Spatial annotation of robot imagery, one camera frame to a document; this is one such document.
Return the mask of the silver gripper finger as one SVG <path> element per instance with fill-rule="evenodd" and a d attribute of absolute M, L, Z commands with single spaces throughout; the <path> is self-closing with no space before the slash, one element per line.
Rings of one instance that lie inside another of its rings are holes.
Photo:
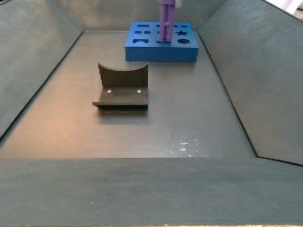
<path fill-rule="evenodd" d="M 175 8 L 180 8 L 183 4 L 183 0 L 175 0 Z"/>

